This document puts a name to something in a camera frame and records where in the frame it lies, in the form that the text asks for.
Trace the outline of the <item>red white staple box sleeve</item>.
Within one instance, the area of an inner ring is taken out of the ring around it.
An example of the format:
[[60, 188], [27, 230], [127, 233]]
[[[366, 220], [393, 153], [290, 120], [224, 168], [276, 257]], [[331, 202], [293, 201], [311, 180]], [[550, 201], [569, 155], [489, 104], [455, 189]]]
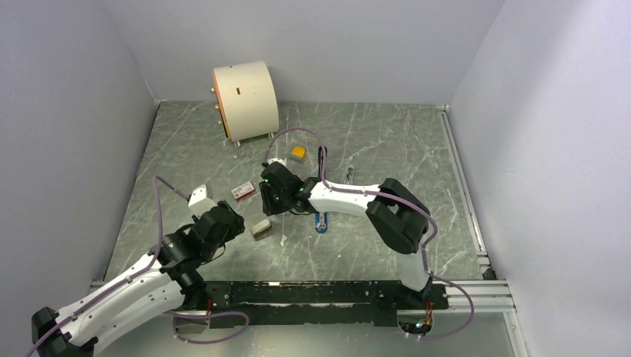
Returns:
[[255, 187], [254, 185], [250, 182], [247, 181], [243, 184], [240, 184], [239, 186], [233, 188], [231, 190], [231, 194], [234, 197], [234, 199], [236, 201], [240, 201], [248, 196], [250, 196], [251, 194], [253, 194], [255, 192]]

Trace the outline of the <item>beige brown small box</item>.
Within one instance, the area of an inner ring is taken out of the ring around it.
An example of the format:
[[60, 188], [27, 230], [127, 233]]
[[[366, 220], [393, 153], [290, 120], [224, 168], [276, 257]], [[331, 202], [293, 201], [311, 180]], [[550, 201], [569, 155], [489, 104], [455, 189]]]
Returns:
[[251, 226], [250, 234], [254, 240], [259, 240], [271, 229], [272, 223], [268, 219], [263, 219]]

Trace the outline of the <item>light blue small box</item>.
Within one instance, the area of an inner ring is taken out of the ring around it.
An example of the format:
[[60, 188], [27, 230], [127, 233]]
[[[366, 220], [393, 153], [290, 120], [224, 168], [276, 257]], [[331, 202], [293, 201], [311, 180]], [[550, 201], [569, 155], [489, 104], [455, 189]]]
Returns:
[[343, 181], [346, 185], [353, 185], [353, 176], [354, 176], [354, 166], [349, 165], [345, 171], [345, 180]]

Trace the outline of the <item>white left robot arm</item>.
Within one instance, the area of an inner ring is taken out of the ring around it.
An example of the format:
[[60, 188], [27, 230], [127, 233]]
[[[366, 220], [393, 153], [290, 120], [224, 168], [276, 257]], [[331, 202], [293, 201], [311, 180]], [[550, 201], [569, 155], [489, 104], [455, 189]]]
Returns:
[[118, 277], [71, 305], [35, 312], [27, 354], [93, 356], [106, 332], [120, 332], [125, 322], [139, 325], [170, 310], [208, 306], [197, 270], [244, 230], [244, 218], [220, 201], [177, 231], [160, 231], [156, 246]]

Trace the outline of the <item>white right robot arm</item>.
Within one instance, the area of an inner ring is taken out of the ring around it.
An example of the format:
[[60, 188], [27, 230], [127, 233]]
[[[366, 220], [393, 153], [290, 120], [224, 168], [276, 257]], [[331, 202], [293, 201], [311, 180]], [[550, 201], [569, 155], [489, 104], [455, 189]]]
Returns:
[[425, 247], [438, 232], [429, 209], [398, 180], [356, 186], [330, 183], [322, 178], [304, 180], [292, 173], [284, 161], [263, 166], [259, 183], [263, 212], [342, 213], [367, 219], [384, 244], [400, 260], [403, 302], [421, 307], [430, 297], [432, 276]]

